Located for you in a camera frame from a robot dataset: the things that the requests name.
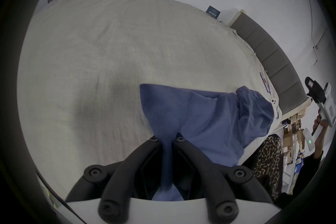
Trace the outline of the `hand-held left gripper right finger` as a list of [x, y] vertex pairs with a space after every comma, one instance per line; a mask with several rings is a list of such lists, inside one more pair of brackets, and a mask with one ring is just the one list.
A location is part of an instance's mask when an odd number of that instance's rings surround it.
[[233, 222], [239, 213], [236, 199], [273, 204], [248, 167], [214, 163], [183, 136], [176, 136], [172, 153], [174, 186], [185, 201], [205, 198], [210, 222]]

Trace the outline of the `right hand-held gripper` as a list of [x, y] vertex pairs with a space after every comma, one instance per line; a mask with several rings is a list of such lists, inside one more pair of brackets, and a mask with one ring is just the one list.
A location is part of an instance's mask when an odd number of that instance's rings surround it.
[[[329, 127], [333, 127], [336, 121], [336, 105], [331, 95], [331, 84], [327, 82], [324, 87], [321, 87], [316, 80], [307, 76], [305, 78], [305, 85], [309, 90], [307, 96], [309, 96], [318, 105], [321, 110], [322, 119], [328, 122]], [[315, 141], [312, 133], [305, 128], [303, 135], [309, 151], [313, 151], [315, 149]]]

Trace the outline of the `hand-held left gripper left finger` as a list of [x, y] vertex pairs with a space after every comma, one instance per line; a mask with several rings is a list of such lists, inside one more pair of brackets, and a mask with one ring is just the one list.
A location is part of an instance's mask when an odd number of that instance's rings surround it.
[[162, 143], [155, 136], [124, 161], [88, 166], [70, 190], [66, 202], [100, 198], [98, 214], [104, 222], [126, 222], [131, 197], [151, 200], [161, 182]]

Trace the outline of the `person's right hand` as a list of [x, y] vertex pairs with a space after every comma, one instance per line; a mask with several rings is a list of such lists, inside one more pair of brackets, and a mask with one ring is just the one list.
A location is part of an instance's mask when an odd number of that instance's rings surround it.
[[324, 139], [326, 131], [329, 125], [328, 122], [321, 117], [320, 109], [318, 110], [318, 116], [314, 120], [312, 136], [314, 141], [318, 139]]

